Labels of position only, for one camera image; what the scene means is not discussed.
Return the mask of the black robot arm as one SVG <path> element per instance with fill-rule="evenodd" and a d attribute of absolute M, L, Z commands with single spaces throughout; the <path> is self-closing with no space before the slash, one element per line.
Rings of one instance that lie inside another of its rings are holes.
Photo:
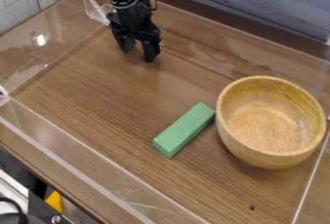
<path fill-rule="evenodd" d="M 153 62 L 160 54 L 161 31 L 152 22 L 157 8 L 151 0 L 111 0 L 112 11 L 105 15 L 119 47 L 129 53 L 141 43 L 144 61 Z"/>

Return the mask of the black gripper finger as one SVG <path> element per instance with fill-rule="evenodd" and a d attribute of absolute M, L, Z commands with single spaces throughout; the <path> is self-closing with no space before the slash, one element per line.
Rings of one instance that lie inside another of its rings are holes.
<path fill-rule="evenodd" d="M 132 38 L 125 32 L 113 31 L 112 34 L 119 47 L 124 53 L 128 54 L 136 45 L 135 38 Z"/>
<path fill-rule="evenodd" d="M 160 40 L 143 41 L 144 61 L 152 63 L 160 54 Z"/>

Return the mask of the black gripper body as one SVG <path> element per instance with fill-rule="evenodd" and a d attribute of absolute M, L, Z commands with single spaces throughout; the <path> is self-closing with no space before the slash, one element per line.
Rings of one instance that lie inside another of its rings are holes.
<path fill-rule="evenodd" d="M 152 21 L 157 5 L 151 0 L 111 0 L 112 11 L 107 14 L 109 28 L 125 32 L 135 41 L 161 41 L 161 32 Z"/>

